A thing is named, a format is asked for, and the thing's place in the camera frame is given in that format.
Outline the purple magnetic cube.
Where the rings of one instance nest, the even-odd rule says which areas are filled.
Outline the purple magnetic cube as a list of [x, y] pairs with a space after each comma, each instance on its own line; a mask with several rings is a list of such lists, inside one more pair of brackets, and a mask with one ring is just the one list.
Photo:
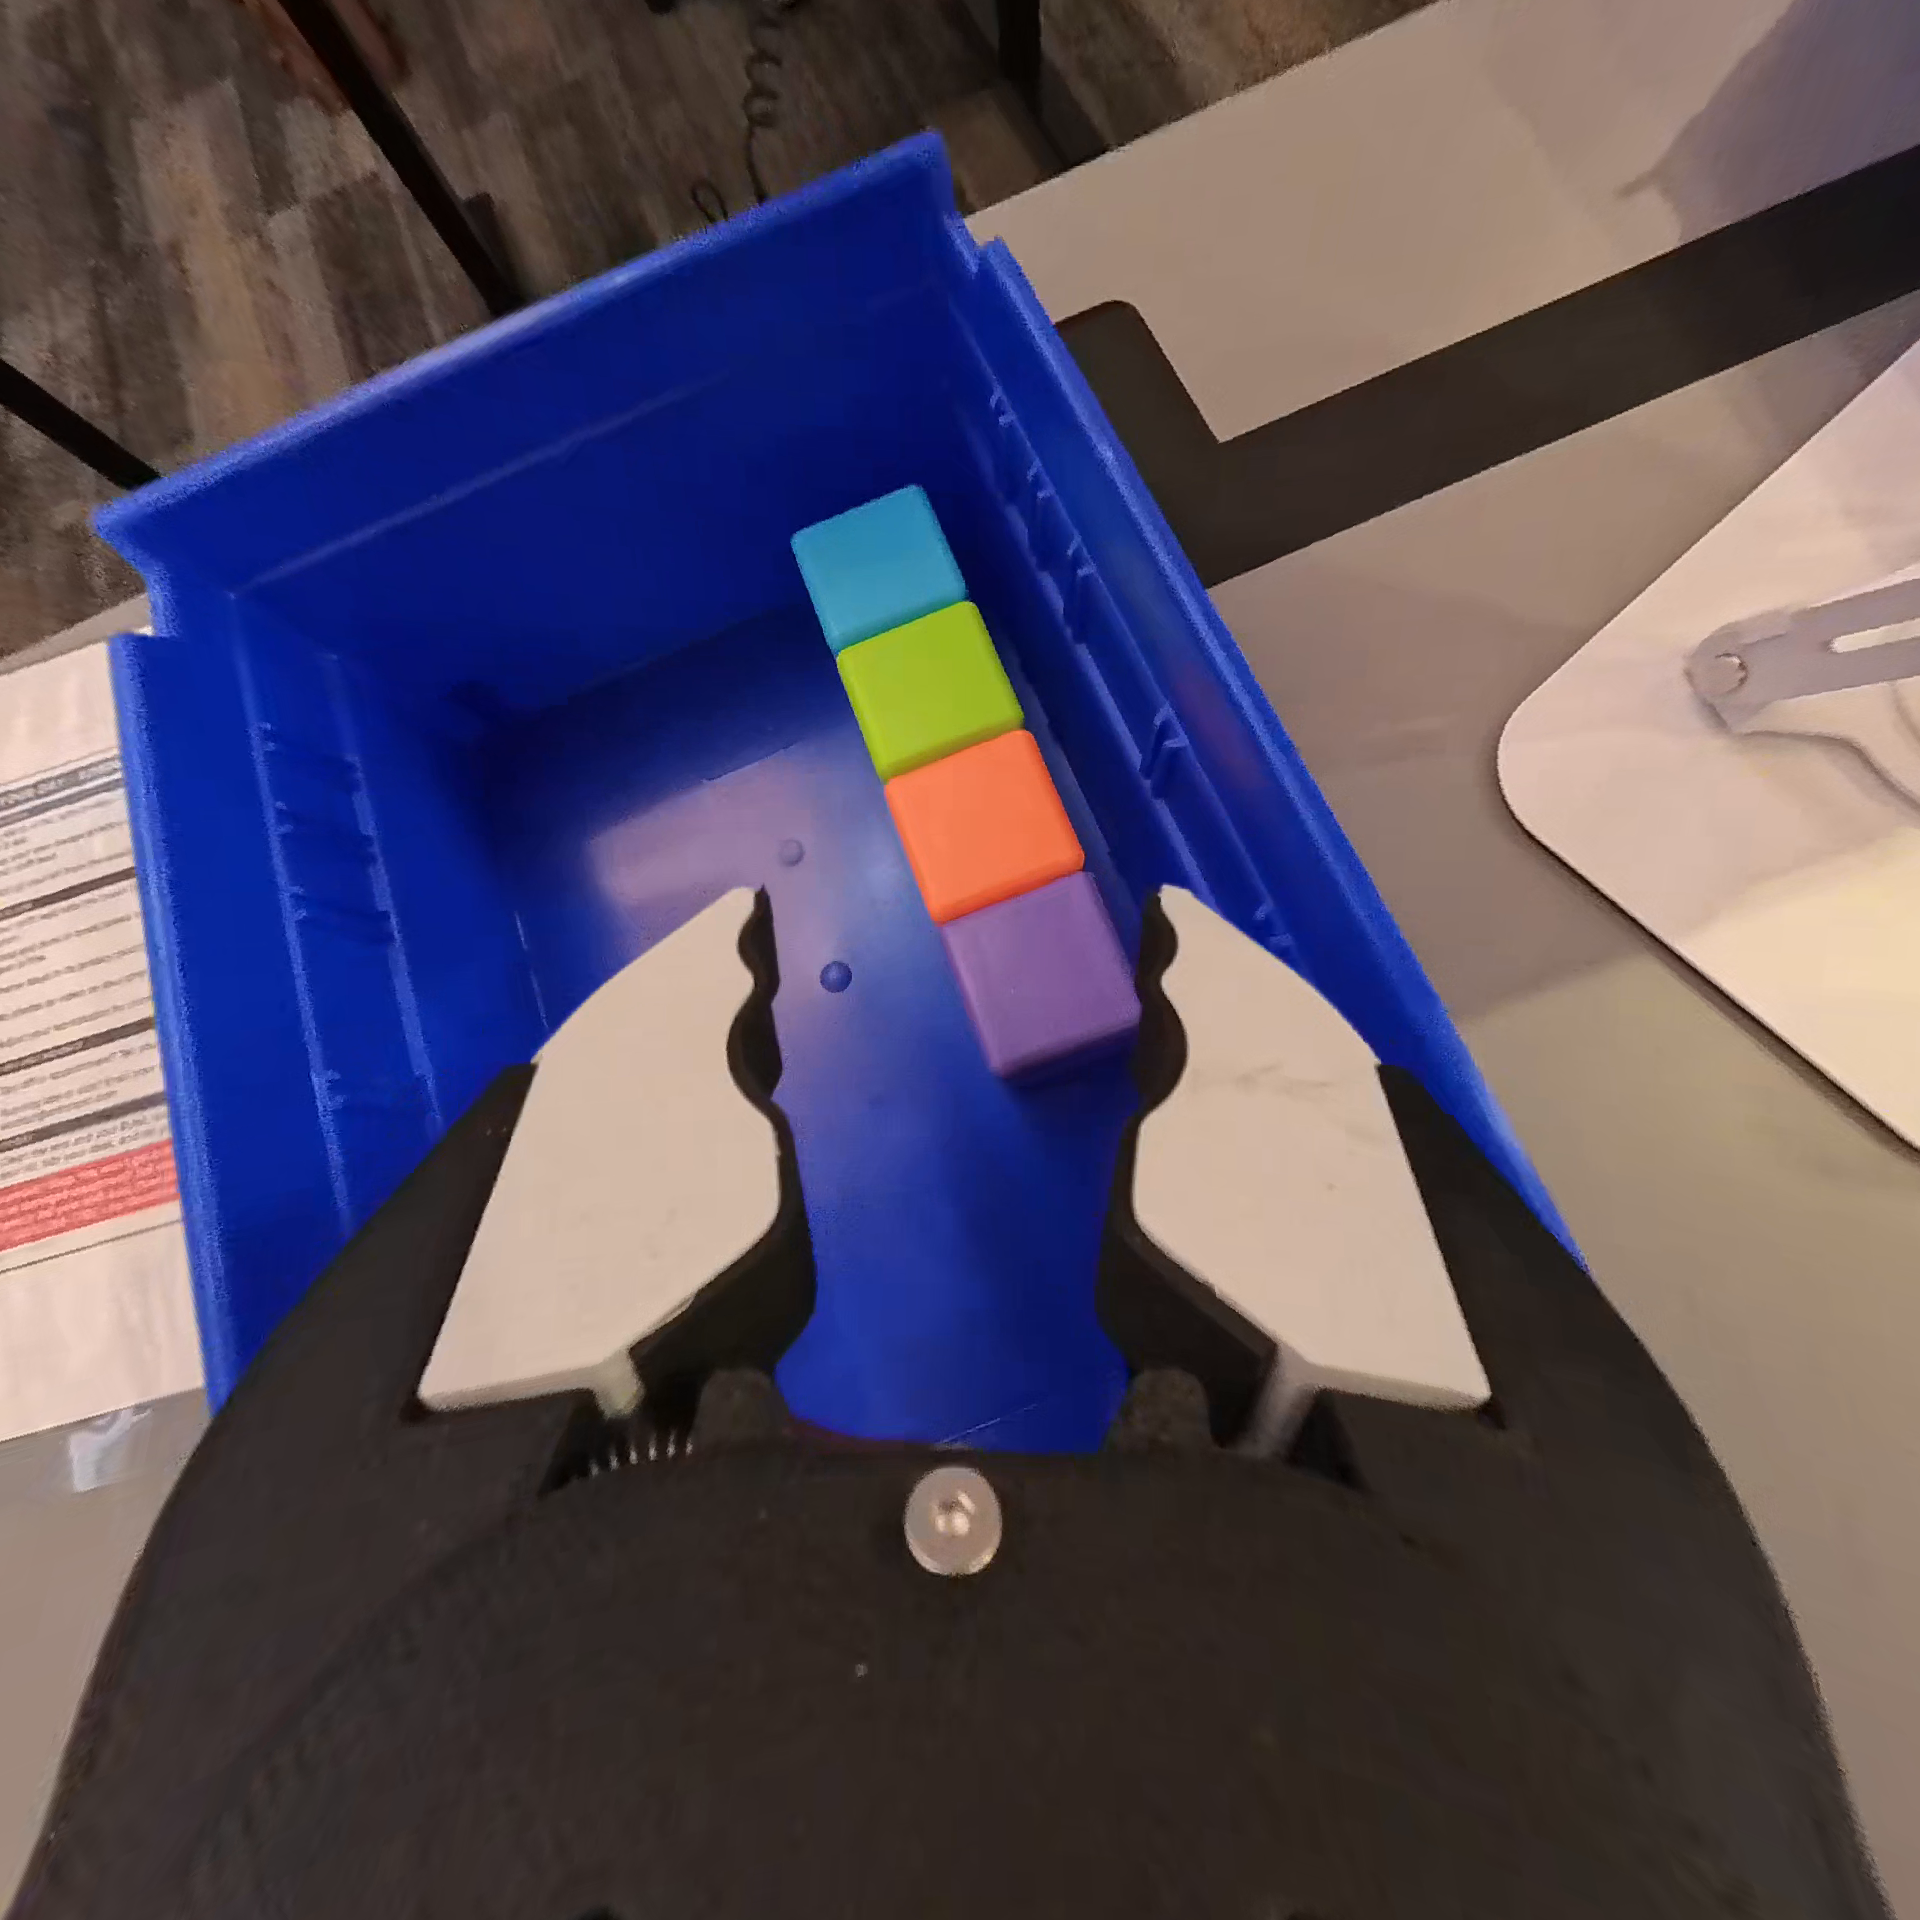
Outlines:
[[1040, 1080], [1134, 1045], [1135, 968], [1091, 873], [951, 919], [942, 941], [976, 1042], [1000, 1080]]

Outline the orange magnetic cube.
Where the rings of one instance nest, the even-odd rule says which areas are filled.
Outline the orange magnetic cube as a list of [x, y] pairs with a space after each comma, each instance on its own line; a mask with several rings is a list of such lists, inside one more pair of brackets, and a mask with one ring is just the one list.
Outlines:
[[935, 926], [1030, 893], [1087, 863], [1040, 742], [1014, 729], [883, 785]]

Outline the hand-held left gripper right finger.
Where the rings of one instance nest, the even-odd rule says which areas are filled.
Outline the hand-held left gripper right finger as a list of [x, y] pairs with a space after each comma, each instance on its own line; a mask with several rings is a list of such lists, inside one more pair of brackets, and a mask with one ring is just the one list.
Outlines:
[[1326, 1394], [1492, 1400], [1357, 1028], [1197, 893], [1143, 911], [1135, 1113], [1095, 1272], [1127, 1376], [1184, 1376], [1211, 1442], [1277, 1453]]

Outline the green magnetic cube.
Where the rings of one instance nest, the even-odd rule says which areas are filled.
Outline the green magnetic cube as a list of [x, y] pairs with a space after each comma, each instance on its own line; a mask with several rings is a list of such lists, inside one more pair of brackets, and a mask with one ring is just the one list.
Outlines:
[[883, 782], [1024, 729], [1014, 686], [969, 599], [860, 640], [835, 664]]

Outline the blue plastic storage bin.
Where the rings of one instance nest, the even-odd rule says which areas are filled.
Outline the blue plastic storage bin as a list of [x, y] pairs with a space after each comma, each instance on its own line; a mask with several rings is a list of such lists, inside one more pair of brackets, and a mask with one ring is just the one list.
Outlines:
[[790, 537], [921, 487], [1127, 944], [1307, 974], [1569, 1242], [1129, 449], [929, 134], [422, 354], [99, 526], [207, 1404], [588, 991], [745, 885], [819, 1319], [799, 1416], [1091, 1442], [1129, 1080], [969, 1031]]

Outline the cyan magnetic cube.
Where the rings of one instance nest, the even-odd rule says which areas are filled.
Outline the cyan magnetic cube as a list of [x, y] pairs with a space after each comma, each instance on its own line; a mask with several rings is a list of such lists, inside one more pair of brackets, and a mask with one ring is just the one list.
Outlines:
[[835, 656], [969, 601], [924, 487], [901, 487], [819, 519], [789, 544]]

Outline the black metal frame bar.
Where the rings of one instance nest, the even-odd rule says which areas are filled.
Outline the black metal frame bar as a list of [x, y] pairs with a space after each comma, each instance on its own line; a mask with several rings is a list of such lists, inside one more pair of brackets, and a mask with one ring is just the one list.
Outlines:
[[489, 229], [443, 177], [408, 117], [400, 110], [360, 40], [328, 1], [281, 1], [305, 52], [318, 61], [427, 229], [457, 262], [493, 320], [525, 306], [511, 262], [491, 244]]
[[0, 366], [3, 410], [51, 441], [65, 456], [79, 462], [109, 487], [133, 492], [159, 480], [159, 472], [124, 447], [111, 433], [79, 416], [72, 407], [48, 392], [35, 376], [13, 367], [7, 359]]

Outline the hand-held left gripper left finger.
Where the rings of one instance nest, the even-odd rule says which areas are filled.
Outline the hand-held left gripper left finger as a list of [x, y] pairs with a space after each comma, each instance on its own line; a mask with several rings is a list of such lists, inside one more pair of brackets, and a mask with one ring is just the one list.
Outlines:
[[735, 886], [540, 1049], [419, 1380], [431, 1409], [585, 1391], [677, 1413], [769, 1374], [816, 1303], [773, 901]]

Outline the printed sheet with red band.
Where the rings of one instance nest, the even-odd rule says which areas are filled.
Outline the printed sheet with red band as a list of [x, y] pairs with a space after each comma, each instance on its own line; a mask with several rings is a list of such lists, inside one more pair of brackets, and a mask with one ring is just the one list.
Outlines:
[[201, 1386], [100, 642], [5, 673], [3, 1434]]

